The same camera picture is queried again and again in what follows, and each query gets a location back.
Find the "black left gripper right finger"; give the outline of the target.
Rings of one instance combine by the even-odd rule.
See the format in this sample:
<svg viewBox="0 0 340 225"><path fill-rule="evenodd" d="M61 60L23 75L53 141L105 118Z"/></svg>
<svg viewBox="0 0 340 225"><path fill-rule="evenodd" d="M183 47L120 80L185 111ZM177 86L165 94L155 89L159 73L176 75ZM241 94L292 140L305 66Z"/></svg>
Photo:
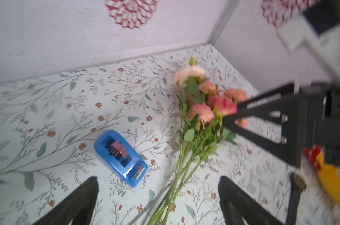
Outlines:
<svg viewBox="0 0 340 225"><path fill-rule="evenodd" d="M283 224L226 176L221 176L218 192L226 225Z"/></svg>

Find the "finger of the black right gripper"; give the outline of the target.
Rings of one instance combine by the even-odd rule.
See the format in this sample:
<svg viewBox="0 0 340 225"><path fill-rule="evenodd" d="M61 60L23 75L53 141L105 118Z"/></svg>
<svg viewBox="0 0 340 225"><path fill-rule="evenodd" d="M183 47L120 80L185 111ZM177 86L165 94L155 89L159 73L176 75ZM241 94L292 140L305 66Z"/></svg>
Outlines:
<svg viewBox="0 0 340 225"><path fill-rule="evenodd" d="M225 116L222 124L293 167L301 166L302 97L263 103Z"/></svg>
<svg viewBox="0 0 340 225"><path fill-rule="evenodd" d="M294 94L294 83L272 89L237 105L238 110L297 110L299 95Z"/></svg>

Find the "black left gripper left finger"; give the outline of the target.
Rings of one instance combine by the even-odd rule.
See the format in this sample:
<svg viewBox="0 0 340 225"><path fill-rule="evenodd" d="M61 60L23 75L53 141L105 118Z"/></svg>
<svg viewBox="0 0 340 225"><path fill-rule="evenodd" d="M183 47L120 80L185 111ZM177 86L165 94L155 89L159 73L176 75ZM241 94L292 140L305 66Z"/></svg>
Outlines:
<svg viewBox="0 0 340 225"><path fill-rule="evenodd" d="M99 185L89 177L58 206L35 222L36 225L89 225L97 202Z"/></svg>

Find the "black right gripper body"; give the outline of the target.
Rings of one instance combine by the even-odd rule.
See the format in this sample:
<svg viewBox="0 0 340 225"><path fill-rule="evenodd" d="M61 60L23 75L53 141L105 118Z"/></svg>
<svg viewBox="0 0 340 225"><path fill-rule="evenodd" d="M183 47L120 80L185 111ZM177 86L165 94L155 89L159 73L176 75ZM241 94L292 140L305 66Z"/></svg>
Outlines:
<svg viewBox="0 0 340 225"><path fill-rule="evenodd" d="M299 93L308 99L305 147L319 145L324 162L340 166L340 87L312 84Z"/></svg>

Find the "pink rose bouquet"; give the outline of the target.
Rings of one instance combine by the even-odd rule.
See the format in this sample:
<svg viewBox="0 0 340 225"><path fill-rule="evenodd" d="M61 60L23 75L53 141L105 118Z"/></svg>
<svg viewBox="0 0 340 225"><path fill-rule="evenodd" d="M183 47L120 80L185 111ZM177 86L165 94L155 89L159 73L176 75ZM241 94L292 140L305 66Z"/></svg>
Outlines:
<svg viewBox="0 0 340 225"><path fill-rule="evenodd" d="M175 134L179 159L174 181L160 201L148 224L165 225L178 194L201 164L216 153L220 143L233 141L233 132L223 126L223 118L237 113L238 104L248 100L244 90L221 90L212 82L196 59L174 75L178 89L181 128Z"/></svg>

